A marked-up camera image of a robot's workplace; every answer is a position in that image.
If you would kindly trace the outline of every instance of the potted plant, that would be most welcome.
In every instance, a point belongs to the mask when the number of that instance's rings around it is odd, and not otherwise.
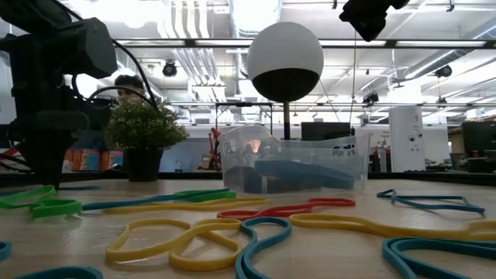
[[[188,133],[176,124],[177,114],[157,104],[122,102],[112,113],[108,135],[126,153],[130,181],[156,181],[164,150],[186,139]]]

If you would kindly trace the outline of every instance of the black and white ball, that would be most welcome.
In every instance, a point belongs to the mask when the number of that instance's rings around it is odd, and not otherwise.
[[[324,67],[319,39],[294,22],[279,22],[260,32],[247,60],[253,86],[274,102],[305,97],[319,82]]]

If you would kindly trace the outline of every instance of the table surface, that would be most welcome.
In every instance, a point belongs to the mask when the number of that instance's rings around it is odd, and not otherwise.
[[[131,183],[124,180],[85,181],[63,186],[99,185],[95,191],[62,191],[61,198],[76,198],[85,203],[110,202],[172,194],[190,189],[222,188],[221,181],[158,181]],[[427,212],[403,205],[392,205],[376,198],[376,193],[395,188],[400,195],[463,195],[472,204],[486,208],[486,218],[496,219],[496,188],[423,181],[368,181],[363,194],[355,198],[354,208],[318,208],[315,212],[354,215],[387,225],[422,229],[458,229],[471,220],[482,217],[477,213],[439,210]],[[337,197],[328,191],[276,195],[267,206],[297,205],[308,198]],[[0,263],[2,278],[12,278],[53,267],[79,265],[98,268],[109,278],[234,278],[234,269],[212,272],[184,272],[168,265],[168,255],[131,263],[106,263],[105,248],[120,235],[127,222],[138,219],[169,218],[190,223],[212,219],[216,212],[187,212],[166,210],[126,215],[106,215],[102,212],[84,212],[76,216],[30,219],[24,208],[0,210],[0,241],[13,245],[12,257]],[[255,226],[259,239],[281,230],[268,224]],[[144,247],[172,239],[181,229],[170,226],[138,228],[131,232],[125,247]],[[241,232],[224,231],[221,234],[238,240],[243,245],[249,239]],[[399,274],[381,257],[381,236],[334,229],[303,229],[294,227],[283,243],[257,254],[255,268],[272,278],[400,278]],[[185,252],[186,257],[212,259],[230,254],[226,248],[205,239],[195,239]],[[445,253],[439,251],[408,251],[420,260],[448,268],[472,278],[494,277],[493,260]]]

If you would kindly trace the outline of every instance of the clear plastic container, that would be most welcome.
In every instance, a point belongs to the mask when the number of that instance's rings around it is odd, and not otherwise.
[[[369,133],[317,142],[277,140],[263,126],[241,126],[219,142],[224,186],[233,191],[361,193],[367,179]]]

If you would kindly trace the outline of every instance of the green rubber band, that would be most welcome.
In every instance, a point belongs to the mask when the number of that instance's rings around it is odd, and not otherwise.
[[[204,192],[204,190],[188,190],[188,191],[179,191],[177,193],[174,193],[174,195],[190,195],[190,194],[199,194]],[[235,198],[236,193],[232,191],[227,191],[227,192],[222,192],[222,193],[214,193],[210,195],[202,195],[199,197],[195,198],[186,198],[185,201],[188,202],[206,202],[206,201],[211,201],[211,200],[216,200],[216,199],[221,199],[221,198]]]
[[[83,205],[70,199],[46,199],[29,206],[33,219],[77,214],[83,211]]]
[[[43,186],[37,189],[8,195],[0,198],[0,208],[14,209],[28,207],[39,200],[52,198],[56,193],[57,192],[53,186]],[[27,200],[29,198],[35,198],[36,200],[27,203],[19,203],[20,201]]]

